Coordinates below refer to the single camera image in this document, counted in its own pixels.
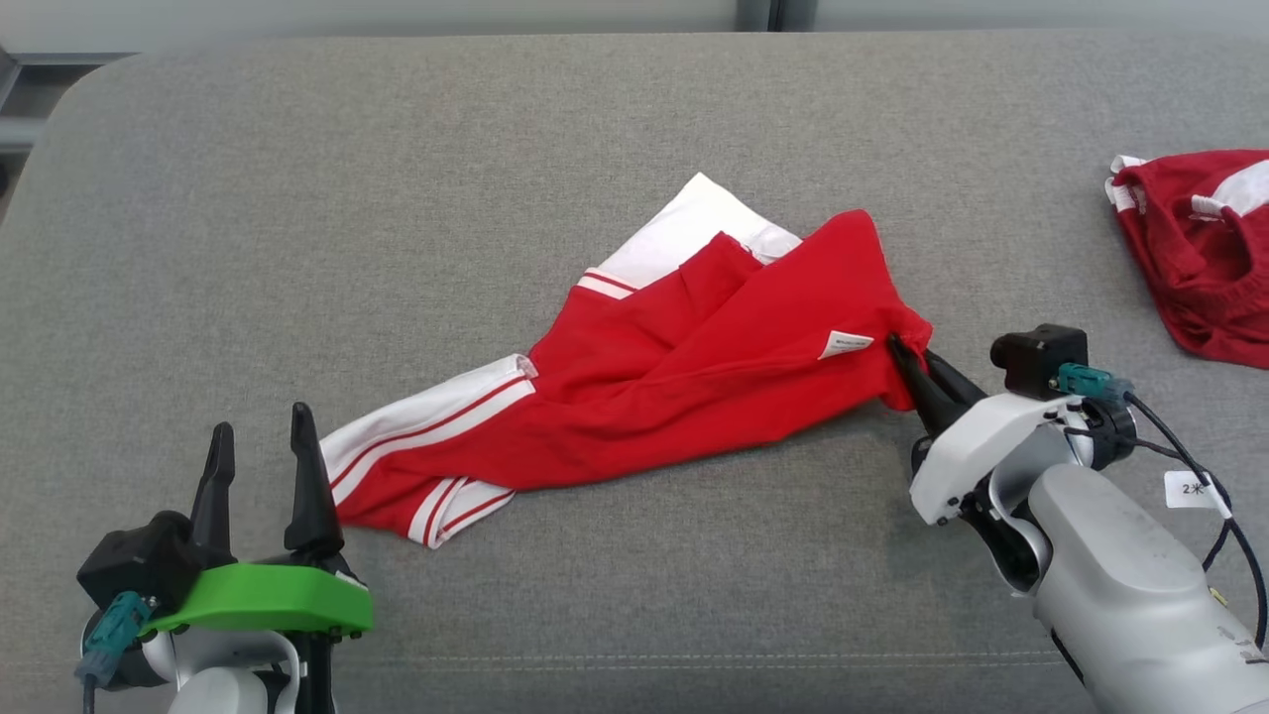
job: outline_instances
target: white clothing label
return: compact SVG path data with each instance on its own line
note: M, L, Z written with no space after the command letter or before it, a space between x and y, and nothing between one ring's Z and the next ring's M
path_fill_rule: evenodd
M1164 474L1164 493L1169 509L1216 509L1211 491L1194 472L1167 472Z
M824 354L820 354L820 360L834 354L841 354L843 351L855 351L869 344L872 344L871 336L832 330L829 332L829 341L824 345Z

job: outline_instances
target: green plastic part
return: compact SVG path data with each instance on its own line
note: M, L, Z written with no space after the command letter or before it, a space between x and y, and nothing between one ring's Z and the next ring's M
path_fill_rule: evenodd
M232 563L203 571L184 607L148 630L181 625L211 630L364 633L374 625L365 588L317 568Z

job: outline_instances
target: red and white garment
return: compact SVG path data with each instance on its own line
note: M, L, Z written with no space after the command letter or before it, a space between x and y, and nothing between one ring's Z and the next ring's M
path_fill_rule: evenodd
M799 242L704 174L697 174L617 252L585 271L549 332L533 347L532 363L518 354L505 356L367 415L324 439L335 503L343 505L386 454L452 440L534 394L538 370L552 373L574 359L572 350L595 336L586 331L588 322L604 307L676 269L718 231L736 236L768 263ZM513 496L510 488L462 474L437 478L421 488L411 487L406 500L407 509L414 509L410 524L396 530L416 543L438 548L505 506ZM348 507L340 515L348 524L362 521L350 516Z
M574 287L530 353L536 370L509 359L452 416L326 451L341 520L434 547L472 483L594 483L779 441L872 398L911 407L877 340L898 334L921 353L930 326L891 284L867 213L801 243L766 227L716 232L651 282L626 266L681 257L636 238ZM631 290L593 288L600 276Z
M1173 339L1269 369L1269 151L1117 156L1110 170L1107 197Z

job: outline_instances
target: folded red garment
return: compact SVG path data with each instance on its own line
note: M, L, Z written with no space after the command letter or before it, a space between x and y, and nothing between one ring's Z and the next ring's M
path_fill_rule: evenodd
M1107 195L1173 339L1269 369L1269 151L1118 156Z
M909 410L884 337L921 353L931 332L863 211L766 266L720 233L642 289L566 306L557 326L537 369L509 359L457 378L489 386L477 401L424 406L445 419L334 459L324 443L341 521L428 543L454 477L580 486L779 441L873 398Z

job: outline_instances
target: red stripe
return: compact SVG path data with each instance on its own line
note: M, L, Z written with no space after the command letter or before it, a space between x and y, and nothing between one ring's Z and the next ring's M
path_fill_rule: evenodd
M454 519L453 521L449 521L444 526L440 526L440 530L448 534L449 531L454 530L456 526L458 526L459 524L462 524L467 519L471 519L472 516L475 516L477 511L482 511L485 509L489 509L490 506L497 503L499 501L506 501L508 498L511 498L513 496L515 496L515 492L514 491L509 491L509 492L504 493L503 496L491 498L491 500L486 501L485 503L481 503L476 509L472 509L471 511L468 511L468 512L463 514L462 516Z
M428 525L423 529L423 544L428 548L431 548L431 523L437 520L437 514L439 514L440 507L445 505L445 498L449 498L449 492L458 488L459 483L462 483L462 479L449 482L449 488L445 490L445 493L440 495L437 505L431 507L431 514L428 514Z
M515 378L514 380L511 380L511 382L509 382L509 383L506 383L504 386L500 386L494 392L490 392L485 397L481 397L476 402L472 402L467 407L463 407L458 412L454 412L449 417L445 417L444 420L437 422L435 425L431 425L430 427L421 429L421 430L419 430L416 432L397 435L397 436L393 436L393 438L379 440L379 441L377 441L377 443L367 446L365 449L363 449L360 451L360 454L357 455L357 459L353 459L353 463L349 464L346 469L344 469L343 472L340 472L340 474L338 477L335 477L335 479L332 482L330 482L330 487L335 488L336 486L339 486L339 482L344 481L344 477L346 477L349 474L349 472L352 472L357 467L357 464L360 463L360 460L364 459L365 455L369 454L371 451L374 451L376 449L383 446L385 444L392 444L393 441L401 441L402 439L412 439L412 438L416 438L419 435L425 435L425 434L428 434L428 432L430 432L433 430L440 429L440 427L448 425L449 422L453 422L458 417L462 417L463 415L466 415L466 413L471 412L472 410L480 407L481 405L489 402L490 399L494 398L494 396L496 396L497 393L503 392L504 389L511 387L513 384L522 383L522 382L524 382L528 378L525 378L523 375L519 377L519 378Z
M588 278L595 278L596 280L600 280L600 282L607 282L608 284L615 284L617 287L619 287L619 288L622 288L622 289L628 289L628 290L631 290L631 292L636 292L636 289L634 289L633 287L631 287L631 285L628 285L628 284L623 283L623 282L622 282L622 280L619 280L619 279L615 279L615 278L610 278L610 276L608 276L608 275L600 275L600 274L598 274L598 273L593 273L593 271L590 271L590 270L586 270L586 276L588 276Z

